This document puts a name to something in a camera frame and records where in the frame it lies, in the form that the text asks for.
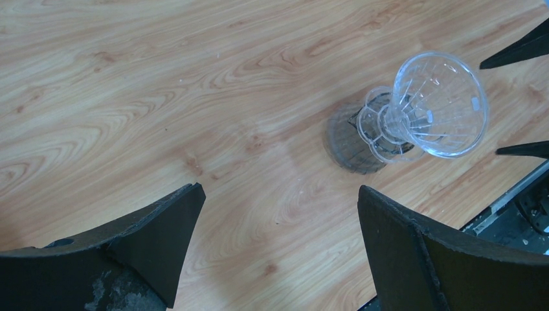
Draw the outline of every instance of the clear glass vase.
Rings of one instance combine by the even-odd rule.
[[[402,65],[393,88],[339,107],[328,120],[326,148],[340,166],[362,174],[425,152],[451,159],[478,146],[488,117],[474,72],[453,55],[425,52]]]

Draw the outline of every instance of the wooden table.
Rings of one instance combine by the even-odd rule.
[[[359,186],[460,227],[541,161],[549,58],[483,71],[491,126],[456,160],[371,176],[322,145],[338,104],[424,50],[472,67],[540,0],[4,0],[0,249],[94,228],[200,182],[176,310],[357,310],[375,295]]]

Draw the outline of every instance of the black object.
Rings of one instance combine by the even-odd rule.
[[[491,69],[549,54],[549,19],[519,41],[480,63],[481,69]]]
[[[503,147],[496,150],[496,154],[502,156],[530,156],[549,159],[549,141]]]
[[[549,257],[459,232],[363,186],[359,217],[383,310],[546,310]]]
[[[0,252],[1,310],[166,310],[205,200],[200,184],[45,248]]]
[[[531,222],[522,216],[517,207],[517,202],[523,200],[539,203],[538,200],[543,197],[540,190],[543,190],[545,185],[549,185],[549,161],[545,161],[522,178],[465,224],[460,231],[503,246],[549,255],[549,237],[534,229]],[[377,297],[359,309],[359,311],[380,310]]]

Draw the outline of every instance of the wood grain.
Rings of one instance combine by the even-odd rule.
[[[424,50],[473,67],[547,17],[539,0],[4,0],[0,249],[44,246],[200,182],[176,310],[357,310],[375,295],[359,186],[460,227],[535,168],[547,58],[483,71],[466,157],[351,174],[324,150],[346,100]]]

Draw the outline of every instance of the black metal bracket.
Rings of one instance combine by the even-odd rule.
[[[187,185],[45,248],[0,252],[2,310],[166,310],[206,196]]]

